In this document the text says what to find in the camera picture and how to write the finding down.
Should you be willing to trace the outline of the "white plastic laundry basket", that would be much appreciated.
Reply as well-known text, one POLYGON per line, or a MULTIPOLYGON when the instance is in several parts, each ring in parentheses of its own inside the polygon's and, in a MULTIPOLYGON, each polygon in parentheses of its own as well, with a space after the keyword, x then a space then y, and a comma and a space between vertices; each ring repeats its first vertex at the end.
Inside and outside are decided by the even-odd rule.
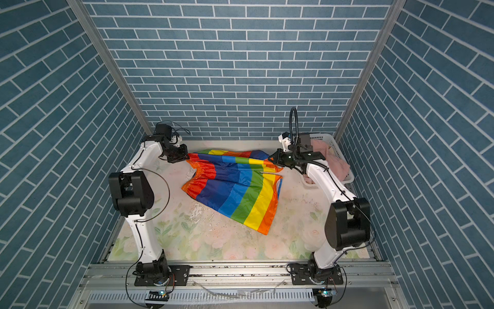
MULTIPOLYGON (((333 138, 332 135, 330 135, 329 133, 302 134, 301 139, 300 139, 300 143, 303 146, 308 146, 309 144, 311 144, 311 140, 313 140, 313 139, 322 140, 322 141, 326 142, 327 144, 329 144, 334 149, 336 156, 338 158, 341 158, 345 162, 347 162, 347 160, 344 158, 343 153, 341 152, 336 140, 333 138)), ((354 181, 354 179, 355 179, 355 177, 354 177, 354 175, 351 171, 351 168, 350 168, 349 174, 346 176, 346 179, 342 183, 343 183, 343 185, 350 184, 354 181)))

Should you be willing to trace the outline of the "rainbow striped shorts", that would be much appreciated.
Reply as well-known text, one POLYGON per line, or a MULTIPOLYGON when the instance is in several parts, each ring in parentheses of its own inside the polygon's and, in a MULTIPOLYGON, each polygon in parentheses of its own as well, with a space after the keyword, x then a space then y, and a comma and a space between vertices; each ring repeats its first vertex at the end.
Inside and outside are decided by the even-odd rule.
POLYGON ((182 190, 195 201, 263 235, 277 212, 283 169, 260 150, 190 153, 196 170, 182 190))

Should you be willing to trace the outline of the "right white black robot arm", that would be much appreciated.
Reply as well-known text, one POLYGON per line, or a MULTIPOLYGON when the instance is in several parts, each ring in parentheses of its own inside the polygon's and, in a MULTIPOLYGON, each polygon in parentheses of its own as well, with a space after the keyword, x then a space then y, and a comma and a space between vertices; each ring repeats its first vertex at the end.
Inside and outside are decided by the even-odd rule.
POLYGON ((279 167, 307 175, 329 200, 325 221, 325 242, 312 253, 308 266, 315 274, 337 266, 348 251, 364 248, 371 238, 370 204, 345 188, 330 170, 325 156, 313 150, 310 135, 285 132, 279 136, 282 147, 269 157, 279 167))

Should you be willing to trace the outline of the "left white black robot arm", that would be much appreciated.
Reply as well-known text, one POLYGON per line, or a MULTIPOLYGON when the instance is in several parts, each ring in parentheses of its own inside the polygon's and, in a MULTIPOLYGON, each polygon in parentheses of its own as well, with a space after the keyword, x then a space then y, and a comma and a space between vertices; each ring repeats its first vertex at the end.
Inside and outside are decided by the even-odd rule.
POLYGON ((141 139, 137 153, 126 167, 109 175, 113 206, 129 224, 138 249, 135 275, 152 279, 155 285, 163 285, 171 275, 155 235, 152 222, 155 194, 147 179, 148 173, 159 176, 151 170, 151 164, 160 159, 170 164, 189 159, 178 130, 164 122, 156 125, 152 135, 141 139))

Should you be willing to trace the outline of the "pink folded shorts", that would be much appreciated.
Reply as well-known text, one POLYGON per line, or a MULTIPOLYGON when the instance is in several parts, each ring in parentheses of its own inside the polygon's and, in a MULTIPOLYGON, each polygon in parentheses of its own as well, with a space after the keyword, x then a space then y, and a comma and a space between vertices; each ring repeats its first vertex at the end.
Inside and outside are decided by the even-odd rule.
POLYGON ((329 168, 332 170, 334 175, 343 182, 346 176, 350 172, 350 165, 338 158, 334 152, 334 149, 322 140, 311 140, 311 145, 315 152, 321 152, 325 156, 325 160, 328 163, 329 168))

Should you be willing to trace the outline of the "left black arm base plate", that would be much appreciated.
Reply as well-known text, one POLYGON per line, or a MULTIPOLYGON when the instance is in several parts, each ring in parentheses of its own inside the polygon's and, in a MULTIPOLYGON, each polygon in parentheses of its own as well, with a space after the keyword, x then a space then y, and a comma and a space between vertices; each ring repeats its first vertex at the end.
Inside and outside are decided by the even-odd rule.
POLYGON ((184 287, 187 285, 190 265, 171 265, 166 269, 152 268, 151 266, 138 267, 133 272, 136 276, 135 287, 184 287))

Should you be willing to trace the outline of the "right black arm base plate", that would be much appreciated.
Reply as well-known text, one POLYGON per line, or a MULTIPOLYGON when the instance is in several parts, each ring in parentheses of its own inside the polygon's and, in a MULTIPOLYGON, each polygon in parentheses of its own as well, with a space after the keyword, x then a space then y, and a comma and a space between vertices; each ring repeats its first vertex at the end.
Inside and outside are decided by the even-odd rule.
POLYGON ((289 263, 285 267, 293 285, 342 285, 343 276, 339 266, 319 269, 315 264, 289 263))

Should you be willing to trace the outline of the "aluminium mounting rail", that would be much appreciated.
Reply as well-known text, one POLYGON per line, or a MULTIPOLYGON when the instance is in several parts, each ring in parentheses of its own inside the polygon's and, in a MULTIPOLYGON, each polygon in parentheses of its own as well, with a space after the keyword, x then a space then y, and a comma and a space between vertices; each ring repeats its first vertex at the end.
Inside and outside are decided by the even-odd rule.
POLYGON ((135 287, 128 263, 92 264, 77 289, 70 308, 171 308, 185 305, 256 305, 303 303, 311 308, 407 308, 390 263, 372 259, 342 260, 342 285, 293 285, 285 267, 274 262, 190 262, 184 287, 135 287), (318 303, 315 288, 331 288, 331 303, 318 303), (170 293, 167 302, 145 302, 150 291, 170 293))

